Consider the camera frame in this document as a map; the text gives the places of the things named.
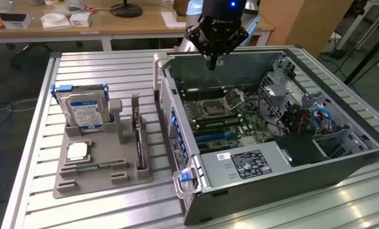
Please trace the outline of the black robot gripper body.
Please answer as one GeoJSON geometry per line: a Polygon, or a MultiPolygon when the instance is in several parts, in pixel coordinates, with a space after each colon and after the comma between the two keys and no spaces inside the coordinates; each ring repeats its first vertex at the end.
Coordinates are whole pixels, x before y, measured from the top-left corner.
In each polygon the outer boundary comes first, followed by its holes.
{"type": "Polygon", "coordinates": [[[203,11],[200,17],[200,28],[209,41],[212,55],[212,33],[219,28],[236,30],[241,26],[241,16],[244,13],[244,0],[205,0],[203,1],[203,11]]]}

